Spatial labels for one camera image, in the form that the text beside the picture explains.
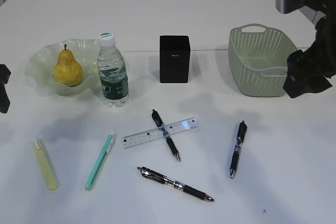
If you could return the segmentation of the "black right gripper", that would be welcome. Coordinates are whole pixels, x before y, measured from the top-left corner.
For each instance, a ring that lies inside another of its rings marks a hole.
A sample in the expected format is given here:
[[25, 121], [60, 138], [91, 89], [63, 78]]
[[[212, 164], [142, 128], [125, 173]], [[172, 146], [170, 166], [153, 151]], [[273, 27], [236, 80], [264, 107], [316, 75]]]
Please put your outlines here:
[[332, 87], [335, 76], [335, 17], [324, 16], [316, 24], [316, 38], [305, 51], [297, 50], [287, 59], [283, 89], [290, 98], [320, 93]]

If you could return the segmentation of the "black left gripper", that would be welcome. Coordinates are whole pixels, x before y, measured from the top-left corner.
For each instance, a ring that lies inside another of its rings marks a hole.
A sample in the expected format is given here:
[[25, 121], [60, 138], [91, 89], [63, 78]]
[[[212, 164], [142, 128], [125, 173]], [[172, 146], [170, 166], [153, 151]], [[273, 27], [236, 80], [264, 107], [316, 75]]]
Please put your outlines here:
[[10, 100], [8, 98], [5, 85], [8, 83], [11, 72], [5, 64], [1, 64], [1, 113], [6, 114], [10, 106]]

